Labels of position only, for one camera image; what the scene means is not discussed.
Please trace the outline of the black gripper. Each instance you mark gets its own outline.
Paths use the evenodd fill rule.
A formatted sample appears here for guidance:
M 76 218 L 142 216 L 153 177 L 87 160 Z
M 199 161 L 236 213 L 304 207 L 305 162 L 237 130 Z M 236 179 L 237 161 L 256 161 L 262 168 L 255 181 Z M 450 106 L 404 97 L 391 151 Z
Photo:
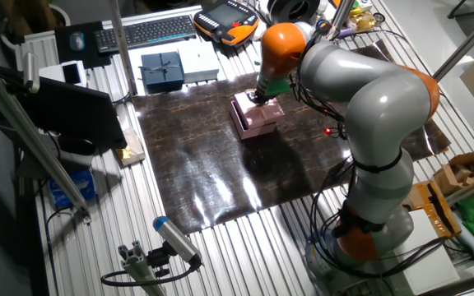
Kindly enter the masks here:
M 255 89 L 249 92 L 249 100 L 251 104 L 255 107 L 259 106 L 259 103 L 265 103 L 263 106 L 271 106 L 273 105 L 273 99 L 276 97 L 276 94 L 268 93 L 266 90 L 263 89 Z

